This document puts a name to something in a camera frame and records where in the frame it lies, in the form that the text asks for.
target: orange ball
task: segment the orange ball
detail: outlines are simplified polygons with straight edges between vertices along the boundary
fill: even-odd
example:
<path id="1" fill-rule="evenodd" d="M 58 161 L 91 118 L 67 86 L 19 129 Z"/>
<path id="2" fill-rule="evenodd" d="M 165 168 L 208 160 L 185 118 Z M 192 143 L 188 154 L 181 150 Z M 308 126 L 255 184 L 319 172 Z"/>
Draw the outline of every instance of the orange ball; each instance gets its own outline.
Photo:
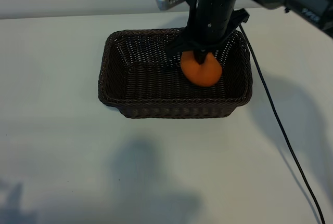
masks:
<path id="1" fill-rule="evenodd" d="M 196 61 L 193 51 L 183 52 L 181 68 L 185 77 L 198 86 L 212 86 L 219 81 L 222 75 L 222 67 L 211 52 L 206 55 L 203 64 Z"/>

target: wicker basket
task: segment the wicker basket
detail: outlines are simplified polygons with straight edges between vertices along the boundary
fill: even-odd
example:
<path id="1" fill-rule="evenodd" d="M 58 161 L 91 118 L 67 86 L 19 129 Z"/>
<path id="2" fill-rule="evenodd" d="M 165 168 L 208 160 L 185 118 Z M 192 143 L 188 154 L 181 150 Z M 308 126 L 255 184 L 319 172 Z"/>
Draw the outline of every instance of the wicker basket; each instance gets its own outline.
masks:
<path id="1" fill-rule="evenodd" d="M 192 84 L 180 54 L 167 58 L 166 44 L 182 29 L 125 30 L 109 36 L 99 75 L 98 98 L 130 118 L 229 116 L 252 96 L 250 54 L 235 31 L 215 52 L 223 74 L 212 87 Z"/>

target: basket rim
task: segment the basket rim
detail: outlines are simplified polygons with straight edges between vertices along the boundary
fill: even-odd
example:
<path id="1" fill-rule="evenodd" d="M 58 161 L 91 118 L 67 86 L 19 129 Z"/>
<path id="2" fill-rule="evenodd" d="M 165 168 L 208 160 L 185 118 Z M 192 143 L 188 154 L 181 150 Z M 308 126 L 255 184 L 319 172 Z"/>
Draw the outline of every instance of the basket rim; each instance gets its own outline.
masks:
<path id="1" fill-rule="evenodd" d="M 135 106 L 151 106 L 152 104 L 157 106 L 163 106 L 164 104 L 168 107 L 170 107 L 170 103 L 172 106 L 193 106 L 195 105 L 199 106 L 218 106 L 221 103 L 223 104 L 237 104 L 238 106 L 242 106 L 247 104 L 252 96 L 252 83 L 253 78 L 251 74 L 248 74 L 245 71 L 246 84 L 245 89 L 243 91 L 243 94 L 240 97 L 237 98 L 190 98 L 190 99 L 182 99 L 182 98 L 175 98 L 175 99 L 159 99 L 159 98 L 152 98 L 152 99 L 119 99 L 110 97 L 105 90 L 106 81 L 103 78 L 103 74 L 106 72 L 106 65 L 105 60 L 108 58 L 106 54 L 109 53 L 111 46 L 108 46 L 107 43 L 110 41 L 113 41 L 114 39 L 118 37 L 127 37 L 127 36 L 140 36 L 140 35 L 147 35 L 147 34 L 154 34 L 154 35 L 165 35 L 168 33 L 177 33 L 181 31 L 184 28 L 172 28 L 172 29 L 144 29 L 144 30 L 121 30 L 112 33 L 106 40 L 105 50 L 103 53 L 102 63 L 101 63 L 101 69 L 99 73 L 99 80 L 98 80 L 98 98 L 99 100 L 112 107 L 135 107 Z"/>

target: woven texture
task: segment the woven texture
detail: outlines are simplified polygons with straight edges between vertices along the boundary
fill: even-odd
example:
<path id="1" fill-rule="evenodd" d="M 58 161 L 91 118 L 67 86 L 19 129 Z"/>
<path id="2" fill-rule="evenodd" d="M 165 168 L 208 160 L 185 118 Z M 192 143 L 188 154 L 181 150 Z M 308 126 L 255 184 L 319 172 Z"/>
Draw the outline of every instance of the woven texture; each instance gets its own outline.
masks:
<path id="1" fill-rule="evenodd" d="M 235 31 L 214 55 L 222 76 L 199 87 L 184 76 L 181 54 L 167 58 L 169 41 L 182 29 L 125 30 L 109 36 L 98 82 L 98 98 L 130 118 L 225 117 L 252 96 L 250 54 Z"/>

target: white tabletop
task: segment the white tabletop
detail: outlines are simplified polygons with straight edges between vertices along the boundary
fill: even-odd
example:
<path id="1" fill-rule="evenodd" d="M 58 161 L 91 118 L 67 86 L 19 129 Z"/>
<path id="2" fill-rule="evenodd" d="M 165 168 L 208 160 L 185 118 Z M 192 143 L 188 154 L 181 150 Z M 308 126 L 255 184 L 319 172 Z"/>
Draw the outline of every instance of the white tabletop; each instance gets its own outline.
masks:
<path id="1" fill-rule="evenodd" d="M 245 30 L 277 111 L 333 223 L 333 42 L 293 13 L 249 12 Z M 111 33 L 186 20 L 186 13 L 0 20 L 0 218 L 317 223 L 254 67 L 251 101 L 227 118 L 131 120 L 99 102 Z"/>

